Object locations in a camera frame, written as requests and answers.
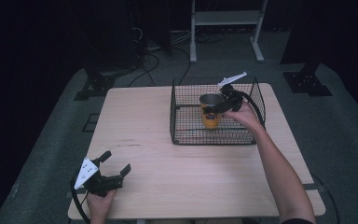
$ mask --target hand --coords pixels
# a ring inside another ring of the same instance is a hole
[[[260,121],[252,108],[244,101],[242,101],[241,109],[239,111],[227,111],[223,115],[235,119],[238,123],[248,129],[254,129],[257,126],[261,126]]]
[[[105,197],[100,197],[95,194],[89,194],[87,196],[91,224],[103,224],[106,221],[116,192],[116,189],[109,190]]]

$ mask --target wire basket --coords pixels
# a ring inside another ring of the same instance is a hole
[[[221,117],[215,129],[207,129],[202,123],[200,96],[220,93],[217,83],[221,77],[175,78],[172,81],[170,132],[172,142],[183,146],[235,146],[254,145],[249,131],[237,121]],[[243,77],[231,83],[235,90],[251,96],[260,110],[261,123],[266,119],[266,108],[255,77]]]

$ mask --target cup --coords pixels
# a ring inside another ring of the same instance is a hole
[[[219,125],[220,114],[204,113],[203,108],[214,106],[224,101],[223,96],[218,93],[206,93],[200,96],[200,106],[202,113],[202,123],[207,129],[217,128]]]

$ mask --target person's left hand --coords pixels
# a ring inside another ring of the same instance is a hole
[[[91,224],[103,224],[106,221],[116,192],[116,189],[109,190],[105,197],[100,197],[95,194],[89,194],[87,196]]]

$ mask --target white metal stand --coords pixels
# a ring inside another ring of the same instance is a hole
[[[260,47],[258,47],[257,41],[260,35],[261,25],[263,24],[267,1],[268,0],[263,0],[263,5],[260,10],[197,12],[196,0],[193,0],[191,7],[190,61],[192,63],[197,61],[196,26],[255,24],[255,36],[250,37],[250,41],[257,61],[260,63],[264,62],[264,57]]]

